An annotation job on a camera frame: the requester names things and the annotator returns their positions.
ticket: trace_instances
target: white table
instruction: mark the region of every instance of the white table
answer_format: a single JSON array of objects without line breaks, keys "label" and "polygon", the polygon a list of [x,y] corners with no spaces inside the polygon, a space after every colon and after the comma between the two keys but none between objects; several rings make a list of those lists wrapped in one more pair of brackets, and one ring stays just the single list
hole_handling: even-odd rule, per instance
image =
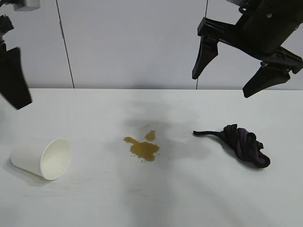
[{"label": "white table", "polygon": [[[33,89],[0,112],[1,227],[297,227],[303,223],[303,91]],[[237,123],[271,165],[257,170],[193,130]],[[156,130],[142,163],[123,141]],[[66,137],[71,166],[47,182],[13,167],[14,143]]]}]

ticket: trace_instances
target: paper cup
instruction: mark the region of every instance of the paper cup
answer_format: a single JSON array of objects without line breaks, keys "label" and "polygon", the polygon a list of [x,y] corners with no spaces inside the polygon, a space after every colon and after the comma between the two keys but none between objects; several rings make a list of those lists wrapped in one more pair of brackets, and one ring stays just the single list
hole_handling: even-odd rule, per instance
[{"label": "paper cup", "polygon": [[12,151],[13,165],[37,174],[46,180],[55,180],[68,168],[71,148],[66,139],[30,140]]}]

